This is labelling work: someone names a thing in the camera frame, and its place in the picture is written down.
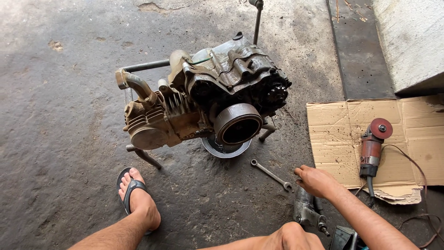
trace red grinding disc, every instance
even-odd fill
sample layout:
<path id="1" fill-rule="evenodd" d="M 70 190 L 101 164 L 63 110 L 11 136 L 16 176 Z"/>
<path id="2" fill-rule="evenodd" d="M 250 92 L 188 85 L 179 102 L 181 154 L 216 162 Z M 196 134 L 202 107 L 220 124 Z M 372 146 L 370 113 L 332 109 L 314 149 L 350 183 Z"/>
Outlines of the red grinding disc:
<path id="1" fill-rule="evenodd" d="M 384 118 L 376 118 L 370 123 L 370 131 L 379 139 L 387 139 L 393 133 L 390 122 Z"/>

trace bolt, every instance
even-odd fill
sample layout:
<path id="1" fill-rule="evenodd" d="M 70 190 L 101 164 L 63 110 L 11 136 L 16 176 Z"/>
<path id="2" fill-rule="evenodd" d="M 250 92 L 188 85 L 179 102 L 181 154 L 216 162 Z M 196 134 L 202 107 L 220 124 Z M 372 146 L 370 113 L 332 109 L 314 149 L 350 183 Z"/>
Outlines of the bolt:
<path id="1" fill-rule="evenodd" d="M 387 130 L 387 127 L 385 125 L 381 124 L 381 125 L 379 125 L 378 129 L 381 132 L 385 132 Z"/>

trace wrench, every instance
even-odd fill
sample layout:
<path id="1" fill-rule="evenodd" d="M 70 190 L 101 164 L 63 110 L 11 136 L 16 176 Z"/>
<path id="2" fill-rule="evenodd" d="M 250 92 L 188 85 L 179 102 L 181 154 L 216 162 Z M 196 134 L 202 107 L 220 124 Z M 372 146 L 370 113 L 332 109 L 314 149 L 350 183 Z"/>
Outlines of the wrench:
<path id="1" fill-rule="evenodd" d="M 271 177 L 273 177 L 273 179 L 275 179 L 276 181 L 278 181 L 279 183 L 282 184 L 282 186 L 284 186 L 284 189 L 287 191 L 290 191 L 288 189 L 288 187 L 290 187 L 291 189 L 293 189 L 293 187 L 291 186 L 291 184 L 289 182 L 285 182 L 283 180 L 281 180 L 279 177 L 277 177 L 276 175 L 274 175 L 272 172 L 268 171 L 268 169 L 264 168 L 262 165 L 260 165 L 258 163 L 258 161 L 256 161 L 255 159 L 251 160 L 251 165 L 258 167 L 260 169 L 262 169 L 262 171 L 264 171 L 265 173 L 267 173 L 268 175 L 270 175 Z"/>

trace black flip-flop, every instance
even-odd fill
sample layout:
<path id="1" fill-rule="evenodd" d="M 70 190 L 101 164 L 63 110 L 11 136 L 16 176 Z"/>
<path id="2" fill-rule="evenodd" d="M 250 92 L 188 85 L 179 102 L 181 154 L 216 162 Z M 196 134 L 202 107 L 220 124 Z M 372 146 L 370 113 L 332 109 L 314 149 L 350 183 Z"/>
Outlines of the black flip-flop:
<path id="1" fill-rule="evenodd" d="M 119 197 L 119 201 L 122 203 L 123 207 L 125 208 L 125 212 L 126 212 L 128 215 L 131 214 L 131 210 L 130 210 L 130 195 L 131 195 L 131 192 L 132 192 L 133 190 L 135 190 L 136 188 L 140 188 L 140 189 L 143 189 L 145 192 L 148 193 L 148 191 L 147 191 L 147 187 L 145 186 L 145 184 L 144 184 L 143 182 L 138 181 L 138 180 L 135 180 L 135 179 L 133 179 L 133 178 L 131 177 L 131 181 L 130 181 L 130 183 L 128 184 L 127 192 L 125 193 L 125 197 L 124 197 L 124 199 L 123 199 L 123 201 L 122 201 L 122 199 L 120 198 L 120 195 L 119 195 L 119 190 L 121 189 L 121 188 L 120 188 L 120 184 L 122 183 L 122 178 L 124 177 L 125 173 L 129 173 L 129 172 L 130 172 L 130 169 L 131 169 L 131 167 L 124 168 L 124 169 L 120 172 L 120 174 L 118 175 L 118 177 L 117 177 L 117 183 L 116 183 L 117 196 Z M 148 231 L 145 233 L 145 235 L 149 235 L 149 234 L 151 234 L 152 232 L 153 232 L 153 231 L 148 230 Z"/>

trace cardboard sheet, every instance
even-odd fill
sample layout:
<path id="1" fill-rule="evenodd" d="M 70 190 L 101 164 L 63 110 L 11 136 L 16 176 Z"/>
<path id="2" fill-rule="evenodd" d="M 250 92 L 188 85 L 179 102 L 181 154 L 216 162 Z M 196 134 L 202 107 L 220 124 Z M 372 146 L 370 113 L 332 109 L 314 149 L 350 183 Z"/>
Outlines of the cardboard sheet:
<path id="1" fill-rule="evenodd" d="M 444 106 L 438 96 L 307 103 L 307 117 L 316 168 L 349 189 L 365 182 L 359 178 L 361 135 L 378 117 L 393 126 L 383 146 L 394 144 L 415 160 L 428 185 L 444 185 Z M 373 179 L 378 198 L 392 204 L 419 203 L 422 185 L 413 163 L 395 147 L 384 149 Z"/>

